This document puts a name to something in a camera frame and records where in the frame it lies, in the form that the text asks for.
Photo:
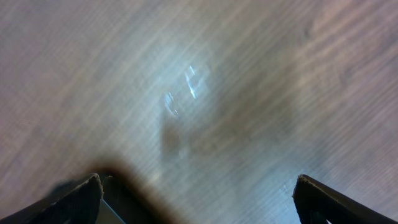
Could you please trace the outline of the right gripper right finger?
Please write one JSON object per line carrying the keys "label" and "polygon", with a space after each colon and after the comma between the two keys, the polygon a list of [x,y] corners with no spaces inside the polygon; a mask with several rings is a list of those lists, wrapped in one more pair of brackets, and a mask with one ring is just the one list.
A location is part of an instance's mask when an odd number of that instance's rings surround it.
{"label": "right gripper right finger", "polygon": [[304,174],[297,178],[293,200],[302,224],[395,224],[394,220]]}

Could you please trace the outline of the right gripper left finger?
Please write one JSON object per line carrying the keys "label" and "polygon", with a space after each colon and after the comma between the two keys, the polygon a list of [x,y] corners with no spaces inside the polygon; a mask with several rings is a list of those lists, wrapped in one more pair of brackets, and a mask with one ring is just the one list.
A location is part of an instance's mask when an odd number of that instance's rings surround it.
{"label": "right gripper left finger", "polygon": [[43,199],[1,219],[1,223],[95,224],[102,198],[100,176],[90,173],[59,185]]}

